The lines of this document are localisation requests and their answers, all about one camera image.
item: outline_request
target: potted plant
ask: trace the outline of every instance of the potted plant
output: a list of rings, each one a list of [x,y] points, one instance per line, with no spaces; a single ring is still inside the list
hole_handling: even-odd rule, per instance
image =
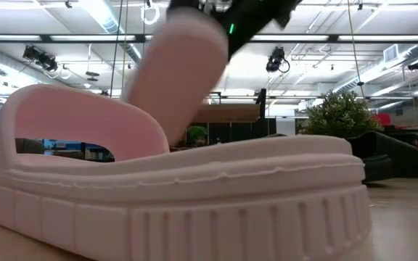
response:
[[[190,141],[196,146],[206,145],[208,131],[202,126],[191,126],[187,130]]]
[[[365,101],[356,97],[352,91],[323,94],[322,104],[306,109],[309,118],[301,126],[301,133],[355,138],[369,131],[382,131]]]

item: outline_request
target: ceiling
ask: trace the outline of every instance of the ceiling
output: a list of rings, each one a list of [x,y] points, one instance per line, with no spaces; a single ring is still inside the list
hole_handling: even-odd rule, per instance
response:
[[[142,19],[143,1],[104,0],[112,7],[112,14],[118,20],[124,33],[152,34],[165,22],[165,9],[168,1],[154,0],[154,7],[159,10],[158,20],[146,25]],[[103,0],[70,1],[73,8],[68,9],[65,1],[56,0],[2,0],[0,1],[0,34],[99,34],[105,33],[97,22],[101,9],[91,8]],[[358,1],[351,0],[351,21],[355,34],[417,34],[418,35],[418,0],[363,0],[364,8],[358,10]],[[153,19],[155,9],[144,12],[147,20]],[[261,33],[307,33],[307,34],[351,34],[347,0],[304,0],[292,13],[288,26],[282,30],[274,22],[267,25]],[[42,72],[41,68],[28,63],[22,58],[27,44],[0,43],[0,54],[10,57],[12,62],[23,65],[21,73],[29,70]],[[147,43],[134,44],[143,56]],[[267,59],[276,46],[283,46],[290,61],[291,70],[287,74],[266,72]],[[294,44],[294,43],[249,43],[234,55],[226,72],[215,91],[226,95],[253,95],[261,88],[267,88],[271,95],[318,95],[327,89],[336,88],[345,79],[356,76],[357,69],[365,71],[376,61],[383,58],[383,51],[390,47],[389,43],[358,43],[352,44]],[[122,47],[113,43],[96,43],[89,46],[84,43],[40,43],[36,47],[56,57],[60,65],[69,71],[60,69],[48,73],[59,84],[90,90],[114,89],[113,94],[119,95],[123,80],[133,72],[134,63]],[[112,65],[115,73],[112,80]],[[99,73],[97,82],[88,82],[87,70]],[[391,73],[382,77],[372,78],[366,83],[372,87],[366,89],[366,95],[393,86],[406,79],[401,68],[395,67]],[[411,72],[414,77],[418,72]],[[10,94],[13,88],[3,88],[0,94]],[[279,101],[294,104],[300,100]]]

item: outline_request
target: pink slide sandal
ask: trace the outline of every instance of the pink slide sandal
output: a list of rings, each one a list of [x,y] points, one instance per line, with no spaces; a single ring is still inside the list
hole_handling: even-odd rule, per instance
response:
[[[185,23],[184,17],[178,19]],[[188,17],[191,25],[186,26],[208,24],[198,21]],[[171,26],[169,30],[185,37]],[[218,37],[215,30],[206,33],[211,34],[209,38]],[[224,52],[217,51],[220,42],[208,44],[207,36],[198,38],[191,30],[187,36],[195,48],[205,44],[215,57],[213,66],[224,66]],[[165,48],[165,39],[155,40],[152,52]],[[176,43],[169,44],[176,48]],[[140,76],[152,69],[146,59],[170,58],[147,54],[131,90],[132,102],[133,93],[149,96],[141,90],[152,75]],[[181,59],[191,57],[182,54]],[[172,73],[185,66],[194,64],[176,62]],[[205,81],[195,87],[200,88],[195,97],[223,71],[216,68],[204,76],[189,70]],[[155,74],[163,79],[181,76],[163,67]],[[169,88],[181,82],[185,84],[175,80]],[[144,101],[139,109],[46,85],[15,92],[0,112],[0,225],[95,260],[336,260],[366,237],[371,222],[366,187],[361,185],[364,166],[352,156],[347,141],[266,138],[169,153],[166,134],[175,139],[197,110],[197,103],[185,102],[190,105],[184,118],[164,123],[163,115],[170,112],[165,107],[164,112],[152,110]],[[117,162],[17,154],[15,138],[99,144]]]

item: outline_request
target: table surface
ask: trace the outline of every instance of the table surface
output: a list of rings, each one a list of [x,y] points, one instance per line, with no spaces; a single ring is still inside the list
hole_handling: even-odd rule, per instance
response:
[[[369,186],[373,229],[342,261],[418,261],[418,178]],[[88,260],[0,227],[0,260]]]

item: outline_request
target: ceiling duct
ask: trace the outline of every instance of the ceiling duct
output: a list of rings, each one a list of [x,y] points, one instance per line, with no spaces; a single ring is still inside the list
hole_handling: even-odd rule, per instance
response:
[[[365,67],[361,70],[361,81],[364,83],[368,83],[371,80],[375,80],[380,76],[383,76],[389,72],[390,69],[397,67],[397,66],[405,66],[409,65],[412,62],[418,60],[418,45],[398,45],[398,58],[394,59],[391,62],[386,62],[385,58],[378,59],[376,62],[372,63],[371,65]],[[334,92],[341,92],[341,91],[349,91],[358,86],[359,78],[354,76],[352,78],[348,78],[339,82],[335,88],[333,89]]]
[[[0,75],[10,77],[13,85],[25,87],[34,83],[46,83],[64,86],[65,84],[54,80],[30,67],[26,67],[13,58],[0,53]]]
[[[82,7],[101,25],[102,29],[109,34],[125,33],[122,27],[119,27],[118,20],[112,12],[109,0],[80,0]],[[142,56],[138,49],[132,43],[119,43],[130,58],[139,65]]]

